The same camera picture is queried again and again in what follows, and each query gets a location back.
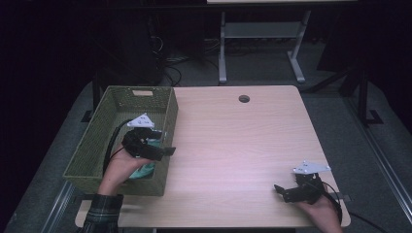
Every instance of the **basket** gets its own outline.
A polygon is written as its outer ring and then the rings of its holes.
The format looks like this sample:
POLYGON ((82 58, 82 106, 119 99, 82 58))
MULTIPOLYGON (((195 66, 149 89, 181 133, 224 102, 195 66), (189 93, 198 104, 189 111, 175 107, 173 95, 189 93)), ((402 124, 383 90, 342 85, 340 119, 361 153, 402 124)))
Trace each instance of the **basket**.
MULTIPOLYGON (((95 193, 102 181, 103 163, 112 135, 123 121, 146 113, 161 130, 159 146, 172 147, 178 103, 172 87, 108 86, 86 132, 70 160, 63 178, 85 193, 95 193)), ((131 128, 120 130, 112 152, 131 128)), ((166 186, 169 156, 155 162, 154 171, 144 178, 128 179, 119 190, 125 195, 162 196, 166 186)))

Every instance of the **floor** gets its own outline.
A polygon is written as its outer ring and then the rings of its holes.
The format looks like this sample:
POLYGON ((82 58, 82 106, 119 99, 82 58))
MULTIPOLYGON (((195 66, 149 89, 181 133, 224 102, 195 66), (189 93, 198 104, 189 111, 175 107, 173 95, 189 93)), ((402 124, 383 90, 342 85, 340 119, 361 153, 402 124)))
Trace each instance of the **floor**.
MULTIPOLYGON (((234 43, 237 49, 228 54, 228 82, 225 85, 287 84, 305 89, 334 74, 316 69, 325 45, 306 42, 298 56, 306 83, 297 83, 286 55, 293 43, 293 40, 258 40, 249 41, 241 48, 234 43)), ((173 53, 170 61, 182 56, 178 52, 173 53)), ((207 60, 171 64, 182 75, 178 86, 219 85, 216 51, 205 58, 207 60)), ((180 77, 175 69, 165 70, 173 83, 180 77)), ((372 83, 369 84, 367 107, 375 110, 384 123, 364 127, 356 116, 357 94, 341 97, 337 92, 341 83, 338 81, 316 93, 301 96, 339 189, 345 195, 348 210, 388 232, 412 232, 412 219, 410 214, 407 215, 407 209, 411 207, 412 173, 408 165, 412 164, 412 136, 391 110, 382 92, 372 83), (393 168, 395 175, 388 167, 393 168), (402 205, 402 199, 408 205, 402 205)), ((165 76, 160 85, 170 84, 165 76)), ((78 96, 55 135, 5 232, 76 232, 74 218, 83 194, 66 183, 62 174, 86 130, 87 122, 83 118, 90 110, 91 83, 78 96)), ((122 232, 152 232, 152 229, 123 229, 122 232)), ((305 228, 296 229, 296 232, 319 231, 305 228)), ((352 223, 345 232, 368 233, 377 232, 377 229, 352 216, 352 223)))

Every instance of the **teal object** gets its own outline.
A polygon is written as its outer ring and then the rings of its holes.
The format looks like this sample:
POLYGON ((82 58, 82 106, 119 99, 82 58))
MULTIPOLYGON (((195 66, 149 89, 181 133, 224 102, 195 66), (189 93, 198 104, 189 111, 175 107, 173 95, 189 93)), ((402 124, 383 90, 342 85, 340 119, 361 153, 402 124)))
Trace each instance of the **teal object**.
MULTIPOLYGON (((160 140, 148 140, 148 144, 154 147, 160 147, 160 140)), ((133 174, 130 175, 130 179, 143 178, 151 174, 155 170, 155 162, 145 164, 140 169, 136 170, 133 174)))

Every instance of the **person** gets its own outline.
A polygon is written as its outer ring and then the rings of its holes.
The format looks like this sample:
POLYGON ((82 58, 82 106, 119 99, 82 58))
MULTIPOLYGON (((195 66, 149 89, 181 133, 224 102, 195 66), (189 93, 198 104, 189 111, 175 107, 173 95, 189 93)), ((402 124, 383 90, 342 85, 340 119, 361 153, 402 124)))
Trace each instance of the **person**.
MULTIPOLYGON (((82 233, 115 233, 118 232, 118 220, 123 196, 118 195, 121 184, 129 176, 145 164, 153 162, 146 158, 132 157, 121 146, 116 150, 107 167, 101 184, 94 195, 87 212, 82 233)), ((336 210, 324 196, 314 204, 298 202, 295 205, 306 213, 313 223, 324 233, 341 233, 336 210)))

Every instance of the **sleeve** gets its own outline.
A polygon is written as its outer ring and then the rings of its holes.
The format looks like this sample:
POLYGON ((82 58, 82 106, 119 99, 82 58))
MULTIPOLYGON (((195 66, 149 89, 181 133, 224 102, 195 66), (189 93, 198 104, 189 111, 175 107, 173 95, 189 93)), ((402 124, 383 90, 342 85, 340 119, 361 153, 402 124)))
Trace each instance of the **sleeve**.
POLYGON ((95 194, 91 201, 85 224, 80 232, 118 232, 118 220, 122 202, 122 195, 104 196, 95 194))

